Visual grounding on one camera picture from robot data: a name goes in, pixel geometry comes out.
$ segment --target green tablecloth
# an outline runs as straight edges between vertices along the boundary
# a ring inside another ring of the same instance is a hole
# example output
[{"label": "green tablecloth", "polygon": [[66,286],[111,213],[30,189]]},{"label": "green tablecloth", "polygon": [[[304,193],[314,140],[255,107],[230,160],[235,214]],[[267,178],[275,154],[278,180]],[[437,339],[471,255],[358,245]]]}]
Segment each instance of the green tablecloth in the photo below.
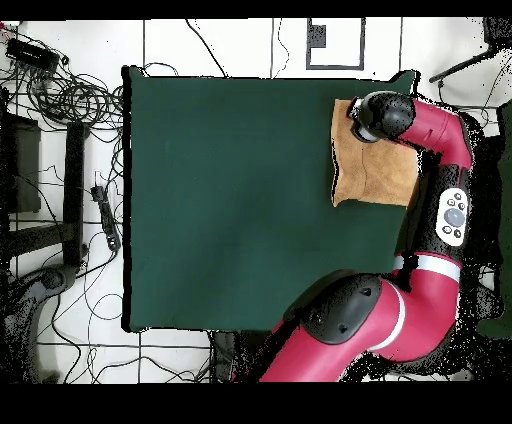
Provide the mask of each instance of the green tablecloth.
[{"label": "green tablecloth", "polygon": [[130,329],[268,330],[326,273],[390,271],[405,208],[332,206],[331,119],[336,98],[409,93],[415,75],[149,78],[130,68]]}]

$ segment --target control panel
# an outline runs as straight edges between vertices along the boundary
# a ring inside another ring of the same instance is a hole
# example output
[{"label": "control panel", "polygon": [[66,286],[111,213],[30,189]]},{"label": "control panel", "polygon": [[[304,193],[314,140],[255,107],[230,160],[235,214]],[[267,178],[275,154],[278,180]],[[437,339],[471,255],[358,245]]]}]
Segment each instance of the control panel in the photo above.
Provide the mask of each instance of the control panel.
[{"label": "control panel", "polygon": [[458,247],[464,241],[468,197],[460,188],[449,188],[439,198],[436,233],[446,244]]}]

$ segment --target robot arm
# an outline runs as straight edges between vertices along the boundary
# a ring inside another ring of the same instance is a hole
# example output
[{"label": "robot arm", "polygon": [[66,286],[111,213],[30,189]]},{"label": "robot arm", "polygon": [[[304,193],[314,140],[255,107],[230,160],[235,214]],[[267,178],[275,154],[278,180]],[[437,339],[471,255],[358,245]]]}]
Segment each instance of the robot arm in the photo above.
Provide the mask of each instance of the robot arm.
[{"label": "robot arm", "polygon": [[392,92],[355,99],[348,117],[361,141],[387,138],[431,150],[440,154],[440,164],[417,181],[392,272],[337,271],[317,281],[277,325],[248,380],[337,381],[367,350],[414,361],[439,346],[455,323],[470,210],[465,123]]}]

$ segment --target floor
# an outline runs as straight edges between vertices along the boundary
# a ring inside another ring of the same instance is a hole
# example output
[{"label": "floor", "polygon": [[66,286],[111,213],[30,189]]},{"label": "floor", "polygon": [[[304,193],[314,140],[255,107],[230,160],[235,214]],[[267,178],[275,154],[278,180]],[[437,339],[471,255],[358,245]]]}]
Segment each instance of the floor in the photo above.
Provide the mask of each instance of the floor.
[{"label": "floor", "polygon": [[[353,61],[354,49],[360,37],[359,27],[349,21],[351,19],[313,19],[313,24],[327,25],[327,34],[338,33],[345,40],[344,44],[349,46],[346,57],[331,48],[332,53],[323,57],[316,55],[314,59],[317,63],[346,64]],[[439,100],[439,93],[436,84],[428,83],[430,76],[486,49],[481,18],[367,18],[363,71],[306,70],[305,18],[191,20],[190,23],[211,46],[218,62],[230,76],[388,80],[399,70],[415,69],[422,75],[419,91],[434,100]],[[185,20],[28,21],[22,24],[20,33],[64,52],[70,59],[70,69],[74,74],[93,75],[104,81],[110,90],[121,85],[120,69],[123,65],[162,62],[172,65],[180,75],[221,76],[205,46],[187,27]],[[0,46],[0,69],[9,66],[3,48]],[[444,101],[458,105],[485,104],[495,78],[508,58],[508,54],[500,54],[446,78],[442,91]],[[148,72],[151,75],[174,73],[171,68],[161,65],[152,65]],[[509,73],[503,72],[496,81],[493,95],[488,101],[491,106],[498,106],[511,97]],[[28,116],[24,106],[29,106],[28,99],[20,94],[18,106],[14,104],[11,111],[17,109],[20,115]],[[471,113],[485,122],[480,112]],[[39,119],[42,129],[49,129],[36,114],[30,115]],[[490,120],[494,121],[492,110],[489,115]],[[488,135],[495,134],[497,126],[491,122],[484,131]],[[108,131],[102,131],[102,138],[105,139],[108,134]],[[40,181],[58,182],[54,169],[59,177],[63,177],[64,141],[62,133],[43,134],[40,169],[50,169],[41,173]],[[86,188],[92,187],[95,180],[101,181],[108,174],[112,147],[112,144],[102,143],[95,138],[88,139],[85,151]],[[116,216],[122,220],[123,184],[121,180],[117,182],[118,190],[110,192],[110,201],[112,208],[117,208]],[[40,188],[57,219],[61,219],[62,188],[51,185]],[[98,222],[97,204],[87,196],[84,199],[84,221]],[[19,219],[51,219],[51,216],[43,207],[38,214],[20,214]],[[19,222],[18,228],[33,225],[36,224]],[[84,241],[90,241],[100,230],[101,226],[97,224],[84,224]],[[23,275],[41,266],[43,261],[59,250],[58,247],[46,248],[20,256],[17,260],[13,259],[11,270]],[[104,236],[100,234],[91,243],[89,267],[102,264],[108,257]],[[48,263],[58,261],[59,255],[56,255]],[[87,281],[79,280],[65,292],[56,321],[58,330],[77,344],[96,345],[91,356],[94,356],[94,373],[101,383],[166,382],[173,377],[172,373],[160,369],[158,365],[176,373],[187,370],[197,373],[209,356],[210,344],[206,333],[150,329],[141,334],[128,334],[120,328],[119,318],[116,317],[121,313],[121,300],[118,296],[105,295],[122,296],[122,270],[121,251],[119,257],[106,266],[101,274],[99,271],[91,273]],[[492,285],[492,275],[487,276],[490,280],[486,284]],[[96,315],[103,320],[91,314],[82,296],[85,287],[90,287],[93,282],[94,286],[87,291],[88,302],[91,307],[96,307]],[[39,322],[38,351],[43,368],[59,370],[62,382],[76,361],[77,350],[65,345],[49,327],[55,307],[56,299],[48,301],[44,307]],[[154,362],[146,359],[137,361],[139,355],[149,357]],[[87,357],[88,348],[84,346],[68,381],[91,382],[90,374],[84,372]],[[135,362],[102,370],[107,365],[129,361]]]}]

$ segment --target brown cloth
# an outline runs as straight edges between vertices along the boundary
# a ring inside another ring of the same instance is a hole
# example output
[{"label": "brown cloth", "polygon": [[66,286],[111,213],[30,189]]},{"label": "brown cloth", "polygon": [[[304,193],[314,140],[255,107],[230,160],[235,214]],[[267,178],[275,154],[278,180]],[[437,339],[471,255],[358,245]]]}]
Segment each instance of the brown cloth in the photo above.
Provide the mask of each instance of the brown cloth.
[{"label": "brown cloth", "polygon": [[407,206],[418,176],[416,150],[389,140],[363,143],[351,133],[348,100],[336,100],[331,141],[335,170],[332,203],[362,202]]}]

